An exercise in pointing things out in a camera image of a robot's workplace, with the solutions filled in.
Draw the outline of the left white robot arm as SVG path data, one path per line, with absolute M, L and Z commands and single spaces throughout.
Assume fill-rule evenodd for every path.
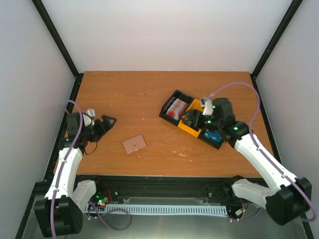
M 104 188 L 95 181 L 76 183 L 75 179 L 87 144 L 98 143 L 116 121 L 116 118 L 107 115 L 96 119 L 93 109 L 67 115 L 67 136 L 59 143 L 54 177 L 43 200 L 34 204 L 34 213 L 45 238 L 80 233 L 88 201 L 103 197 Z

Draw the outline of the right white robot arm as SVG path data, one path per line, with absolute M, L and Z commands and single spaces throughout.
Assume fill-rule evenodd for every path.
M 313 208 L 310 181 L 299 179 L 279 163 L 252 129 L 236 120 L 227 98 L 203 99 L 200 105 L 202 111 L 187 110 L 180 115 L 181 121 L 187 126 L 219 132 L 223 141 L 243 155 L 267 184 L 261 186 L 240 178 L 231 184 L 235 197 L 265 209 L 270 218 L 282 226 Z

